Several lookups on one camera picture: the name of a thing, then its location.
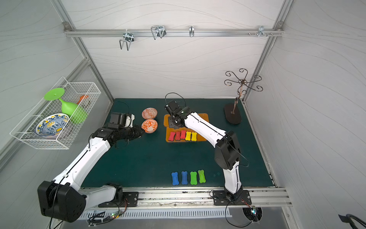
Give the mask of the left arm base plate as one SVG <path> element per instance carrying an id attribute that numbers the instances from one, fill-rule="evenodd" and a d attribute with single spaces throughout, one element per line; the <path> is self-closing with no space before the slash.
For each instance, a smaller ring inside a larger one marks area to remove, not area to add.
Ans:
<path id="1" fill-rule="evenodd" d="M 117 208 L 117 207 L 136 207 L 139 192 L 123 192 L 117 191 L 114 198 L 109 202 L 99 204 L 99 208 Z"/>

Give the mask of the green eraser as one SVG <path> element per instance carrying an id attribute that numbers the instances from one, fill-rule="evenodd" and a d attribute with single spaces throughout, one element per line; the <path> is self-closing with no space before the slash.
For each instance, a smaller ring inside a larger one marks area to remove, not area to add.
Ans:
<path id="1" fill-rule="evenodd" d="M 198 175 L 199 175 L 199 182 L 202 184 L 202 183 L 205 183 L 206 182 L 206 179 L 205 179 L 205 171 L 202 169 L 202 170 L 198 170 Z"/>
<path id="2" fill-rule="evenodd" d="M 191 185 L 197 185 L 198 184 L 197 172 L 195 172 L 195 171 L 190 172 L 190 184 Z"/>

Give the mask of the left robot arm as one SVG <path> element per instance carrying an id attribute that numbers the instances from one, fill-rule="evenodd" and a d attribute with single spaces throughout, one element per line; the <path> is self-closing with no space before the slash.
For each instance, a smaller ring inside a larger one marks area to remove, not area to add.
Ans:
<path id="1" fill-rule="evenodd" d="M 116 206 L 124 203 L 122 186 L 107 184 L 82 190 L 81 186 L 99 159 L 119 140 L 140 138 L 145 131 L 133 127 L 101 127 L 91 134 L 88 145 L 77 158 L 52 181 L 42 182 L 38 189 L 41 214 L 65 222 L 76 221 L 82 213 L 94 206 L 109 202 Z"/>

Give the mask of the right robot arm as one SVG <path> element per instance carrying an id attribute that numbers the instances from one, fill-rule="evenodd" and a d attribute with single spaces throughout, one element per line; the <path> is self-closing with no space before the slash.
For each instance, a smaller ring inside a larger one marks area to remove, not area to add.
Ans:
<path id="1" fill-rule="evenodd" d="M 237 196 L 242 188 L 239 175 L 241 149 L 237 134 L 221 130 L 202 119 L 198 113 L 168 110 L 176 127 L 185 127 L 197 132 L 214 147 L 214 160 L 222 168 L 227 195 Z"/>

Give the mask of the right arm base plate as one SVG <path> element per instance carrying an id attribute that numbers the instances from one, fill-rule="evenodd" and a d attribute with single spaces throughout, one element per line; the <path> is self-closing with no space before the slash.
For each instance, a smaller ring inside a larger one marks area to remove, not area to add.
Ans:
<path id="1" fill-rule="evenodd" d="M 248 190 L 241 189 L 236 194 L 232 194 L 225 190 L 212 190 L 210 191 L 210 197 L 213 199 L 215 206 L 226 205 L 252 205 L 251 196 Z"/>

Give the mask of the red eraser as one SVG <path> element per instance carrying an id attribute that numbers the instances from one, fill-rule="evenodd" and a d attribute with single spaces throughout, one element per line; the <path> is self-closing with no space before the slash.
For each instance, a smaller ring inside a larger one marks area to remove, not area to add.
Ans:
<path id="1" fill-rule="evenodd" d="M 176 135 L 176 132 L 174 132 L 174 131 L 170 132 L 168 141 L 173 142 L 175 140 L 175 135 Z"/>
<path id="2" fill-rule="evenodd" d="M 181 131 L 176 131 L 174 140 L 175 141 L 181 140 Z"/>
<path id="3" fill-rule="evenodd" d="M 180 139 L 186 139 L 186 130 L 181 131 Z"/>

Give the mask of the blue eraser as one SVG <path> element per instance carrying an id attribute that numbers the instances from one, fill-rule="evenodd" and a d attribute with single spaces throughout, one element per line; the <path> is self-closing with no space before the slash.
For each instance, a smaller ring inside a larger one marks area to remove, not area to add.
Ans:
<path id="1" fill-rule="evenodd" d="M 179 182 L 179 178 L 178 178 L 178 172 L 172 172 L 171 176 L 172 176 L 172 185 L 173 186 L 179 185 L 180 182 Z"/>
<path id="2" fill-rule="evenodd" d="M 182 185 L 187 185 L 188 184 L 188 172 L 187 171 L 182 171 L 181 172 L 181 176 L 182 176 Z"/>

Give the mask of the yellow eraser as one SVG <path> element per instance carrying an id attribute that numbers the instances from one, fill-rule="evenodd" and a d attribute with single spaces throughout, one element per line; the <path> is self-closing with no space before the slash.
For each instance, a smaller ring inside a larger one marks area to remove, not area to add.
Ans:
<path id="1" fill-rule="evenodd" d="M 197 141 L 197 133 L 196 132 L 191 133 L 191 141 L 193 141 L 193 142 Z"/>
<path id="2" fill-rule="evenodd" d="M 189 132 L 189 131 L 187 131 L 187 132 L 186 132 L 186 136 L 185 136 L 185 140 L 186 140 L 186 141 L 191 141 L 191 137 L 192 137 L 192 133 L 191 133 L 191 132 Z"/>

